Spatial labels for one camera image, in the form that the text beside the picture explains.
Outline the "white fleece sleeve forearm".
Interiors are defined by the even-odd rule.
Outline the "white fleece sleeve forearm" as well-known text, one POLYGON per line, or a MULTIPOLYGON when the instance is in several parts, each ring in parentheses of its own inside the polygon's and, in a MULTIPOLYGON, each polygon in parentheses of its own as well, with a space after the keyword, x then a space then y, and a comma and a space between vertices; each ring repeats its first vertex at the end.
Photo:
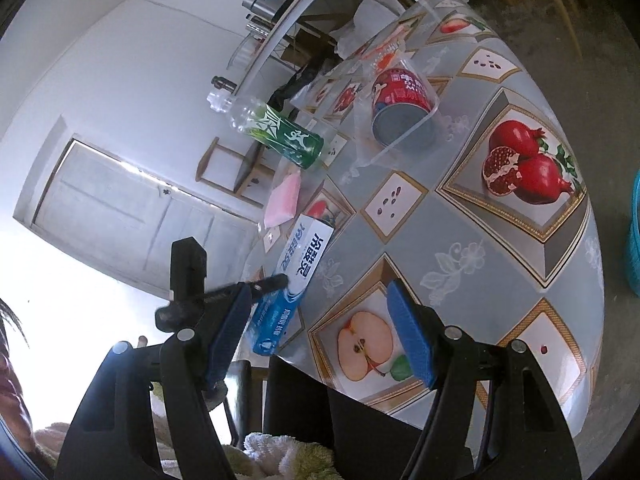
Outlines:
MULTIPOLYGON (((53 468, 58 464, 68 428, 69 424, 56 422, 35 432, 36 450, 42 452, 53 468)), ((168 429, 156 425, 155 430, 163 472, 182 479, 168 429)), ((235 479, 343 479, 334 467, 332 452, 318 443, 260 432, 249 434, 244 443, 243 451, 231 445, 222 446, 235 479)))

